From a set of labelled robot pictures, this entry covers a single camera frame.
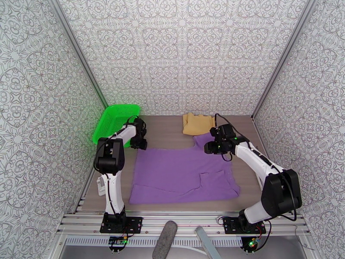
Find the yellow cloth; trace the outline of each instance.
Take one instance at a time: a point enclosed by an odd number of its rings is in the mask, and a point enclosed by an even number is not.
[[[183,115],[183,134],[201,135],[210,132],[214,127],[214,118],[211,116],[188,113]]]

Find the white cable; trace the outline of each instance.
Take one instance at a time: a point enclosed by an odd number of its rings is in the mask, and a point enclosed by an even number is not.
[[[199,252],[199,253],[202,253],[206,256],[208,256],[204,251],[201,251],[197,248],[194,248],[194,247],[190,247],[190,246],[183,246],[183,245],[174,245],[174,246],[171,246],[172,248],[185,248],[185,249],[190,249],[192,251],[195,251],[195,252]]]

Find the purple cloth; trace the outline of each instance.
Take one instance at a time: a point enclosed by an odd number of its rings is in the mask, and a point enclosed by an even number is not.
[[[238,197],[231,163],[204,153],[213,141],[207,133],[194,136],[192,148],[138,150],[131,204],[199,202]]]

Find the black mounting plate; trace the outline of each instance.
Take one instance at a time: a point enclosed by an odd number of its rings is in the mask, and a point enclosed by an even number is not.
[[[118,221],[112,221],[107,216],[103,217],[100,233],[103,234],[123,234],[127,229],[129,234],[139,234],[143,222],[142,217],[126,217],[125,227]]]
[[[223,226],[226,234],[262,234],[266,233],[265,224],[262,221],[253,224],[252,227],[248,228],[247,231],[242,231],[238,217],[224,217]]]

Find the white patterned wall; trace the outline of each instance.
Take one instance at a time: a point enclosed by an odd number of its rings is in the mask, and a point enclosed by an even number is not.
[[[306,0],[60,0],[109,104],[251,114]]]
[[[0,258],[46,258],[103,110],[47,0],[0,0]]]
[[[255,123],[298,174],[322,258],[345,258],[345,0],[319,0]]]

